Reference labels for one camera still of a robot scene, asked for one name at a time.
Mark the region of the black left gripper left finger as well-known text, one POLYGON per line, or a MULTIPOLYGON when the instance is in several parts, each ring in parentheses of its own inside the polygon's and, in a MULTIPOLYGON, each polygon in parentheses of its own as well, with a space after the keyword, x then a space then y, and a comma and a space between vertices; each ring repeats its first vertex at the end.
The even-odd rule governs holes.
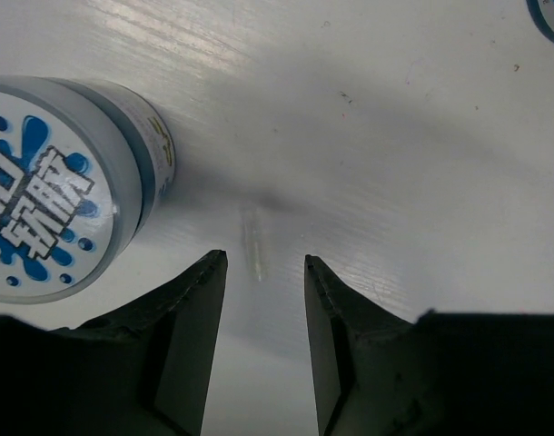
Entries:
POLYGON ((0 315, 0 435, 197 435, 227 255, 75 329, 0 315))

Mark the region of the blue paint jar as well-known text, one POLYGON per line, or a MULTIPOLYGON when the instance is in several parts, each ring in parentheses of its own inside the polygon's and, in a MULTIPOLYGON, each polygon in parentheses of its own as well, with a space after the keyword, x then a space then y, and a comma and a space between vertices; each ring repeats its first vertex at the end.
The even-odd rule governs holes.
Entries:
POLYGON ((536 27, 554 43, 554 0, 527 0, 526 4, 536 27))
POLYGON ((0 302, 57 301, 96 281, 175 168, 169 129, 135 91, 0 75, 0 302))

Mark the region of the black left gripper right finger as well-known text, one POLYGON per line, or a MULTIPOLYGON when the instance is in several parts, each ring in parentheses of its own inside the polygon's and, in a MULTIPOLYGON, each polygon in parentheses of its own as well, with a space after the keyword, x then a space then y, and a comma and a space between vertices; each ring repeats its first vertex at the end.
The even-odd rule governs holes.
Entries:
POLYGON ((554 314, 407 322, 319 257, 304 300, 321 435, 554 435, 554 314))

